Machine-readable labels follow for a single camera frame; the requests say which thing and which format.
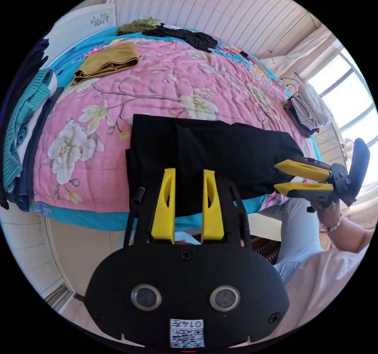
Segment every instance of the patterned rug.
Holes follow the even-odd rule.
[[[196,235],[194,238],[197,241],[201,242],[201,235]],[[278,253],[281,248],[281,242],[264,239],[259,236],[251,235],[251,244],[252,250],[256,253],[261,254],[264,258],[266,258],[272,265],[276,263]]]

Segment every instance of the light blue pants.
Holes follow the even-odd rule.
[[[281,221],[281,248],[274,265],[283,283],[287,284],[299,264],[313,253],[322,252],[319,223],[315,213],[307,212],[310,203],[291,198],[286,203],[271,206],[261,215]]]

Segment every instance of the bracelet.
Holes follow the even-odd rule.
[[[337,222],[337,224],[333,225],[332,227],[327,227],[325,226],[324,224],[322,224],[322,228],[325,229],[325,231],[328,233],[328,232],[333,232],[334,230],[336,230],[338,228],[338,226],[341,224],[341,220],[343,218],[343,214],[340,213],[340,216],[339,216],[339,221]]]

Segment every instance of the qr code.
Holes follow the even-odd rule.
[[[170,346],[193,348],[205,347],[203,320],[170,321]]]

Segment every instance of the window frame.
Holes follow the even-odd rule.
[[[365,111],[363,111],[361,114],[359,114],[354,119],[352,119],[350,122],[348,122],[347,124],[345,124],[342,127],[338,127],[338,131],[341,134],[341,136],[342,136],[342,134],[343,134],[344,131],[346,131],[347,129],[351,128],[352,126],[354,126],[355,124],[357,124],[358,122],[360,122],[362,119],[364,119],[375,108],[373,96],[372,96],[372,94],[370,92],[370,89],[369,89],[369,87],[368,87],[365,79],[363,78],[363,76],[360,73],[360,71],[347,59],[347,57],[344,54],[341,53],[341,51],[343,49],[344,49],[344,46],[343,45],[339,45],[336,48],[336,50],[330,56],[327,57],[327,59],[325,59],[321,64],[319,64],[305,78],[306,82],[308,82],[313,76],[315,76],[316,74],[318,74],[319,72],[321,72],[321,70],[325,66],[327,66],[333,59],[335,59],[337,56],[341,56],[341,58],[349,65],[350,69],[345,74],[343,74],[336,82],[334,82],[331,86],[329,86],[327,89],[325,89],[324,91],[322,91],[320,93],[320,96],[324,97],[325,95],[327,95],[330,91],[332,91],[337,86],[339,86],[343,81],[345,81],[353,73],[359,78],[359,80],[362,82],[363,86],[365,87],[365,89],[369,93],[370,98],[372,100],[371,105]],[[368,148],[370,148],[377,141],[378,141],[378,135],[376,137],[374,137],[372,140],[370,140],[368,143],[366,143],[366,145],[368,146]]]

